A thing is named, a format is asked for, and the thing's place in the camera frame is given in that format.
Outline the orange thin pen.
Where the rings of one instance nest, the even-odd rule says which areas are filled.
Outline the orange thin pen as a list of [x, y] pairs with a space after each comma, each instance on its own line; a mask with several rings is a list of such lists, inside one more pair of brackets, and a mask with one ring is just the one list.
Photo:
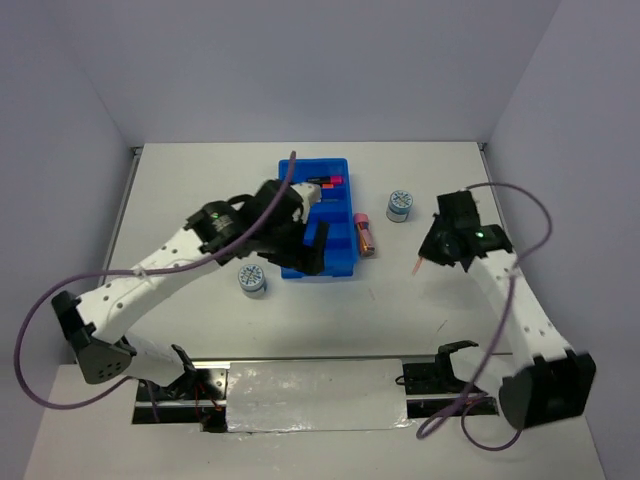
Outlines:
[[423, 263], [423, 260], [424, 259], [422, 257], [418, 257], [418, 259], [416, 261], [416, 264], [414, 265], [412, 273], [411, 273], [412, 276], [415, 276], [417, 274], [417, 272], [419, 271], [419, 269], [420, 269], [420, 267], [421, 267], [421, 265]]

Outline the pink capped black highlighter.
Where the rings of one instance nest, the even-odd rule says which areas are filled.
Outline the pink capped black highlighter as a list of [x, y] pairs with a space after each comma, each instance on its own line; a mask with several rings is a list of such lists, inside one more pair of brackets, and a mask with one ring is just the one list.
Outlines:
[[344, 179], [342, 176], [318, 176], [318, 177], [309, 177], [306, 179], [306, 182], [311, 183], [311, 184], [317, 184], [317, 185], [321, 185], [321, 184], [333, 184], [334, 186], [336, 185], [342, 185], [344, 183]]

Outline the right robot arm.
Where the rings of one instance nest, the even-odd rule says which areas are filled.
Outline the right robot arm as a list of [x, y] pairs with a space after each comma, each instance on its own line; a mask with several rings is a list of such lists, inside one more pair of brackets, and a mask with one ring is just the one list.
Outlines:
[[596, 374], [592, 356], [576, 352], [553, 325], [520, 270], [524, 257], [500, 225], [482, 223], [470, 190], [440, 195], [437, 205], [420, 258], [460, 266], [498, 316], [486, 348], [473, 341], [440, 347], [436, 383], [446, 391], [464, 385], [446, 411], [479, 389], [516, 431], [581, 416]]

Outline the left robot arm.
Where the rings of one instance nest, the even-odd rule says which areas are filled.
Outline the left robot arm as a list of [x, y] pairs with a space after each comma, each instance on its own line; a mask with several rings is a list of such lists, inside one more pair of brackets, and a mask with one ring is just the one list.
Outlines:
[[172, 398], [189, 396], [197, 370], [186, 351], [135, 335], [134, 324], [189, 283], [251, 254], [305, 275], [322, 273], [328, 224], [319, 223], [312, 243], [305, 242], [320, 200], [318, 185], [268, 180], [253, 195], [205, 204], [158, 250], [129, 271], [108, 274], [102, 286], [53, 297], [84, 380], [98, 385], [126, 375], [149, 380]]

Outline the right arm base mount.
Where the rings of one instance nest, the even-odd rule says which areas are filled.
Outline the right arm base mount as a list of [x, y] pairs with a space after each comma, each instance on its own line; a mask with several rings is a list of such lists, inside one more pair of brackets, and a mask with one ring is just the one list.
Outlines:
[[465, 383], [441, 372], [436, 361], [404, 363], [395, 379], [406, 396], [409, 419], [426, 419], [451, 404]]

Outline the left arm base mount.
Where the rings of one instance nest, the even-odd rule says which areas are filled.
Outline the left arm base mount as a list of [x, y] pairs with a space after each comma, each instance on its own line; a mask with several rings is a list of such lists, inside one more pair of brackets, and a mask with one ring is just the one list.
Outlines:
[[131, 423], [137, 426], [182, 425], [197, 431], [222, 434], [228, 431], [226, 410], [229, 362], [195, 363], [196, 379], [190, 388], [170, 393], [157, 385], [140, 381], [136, 390]]

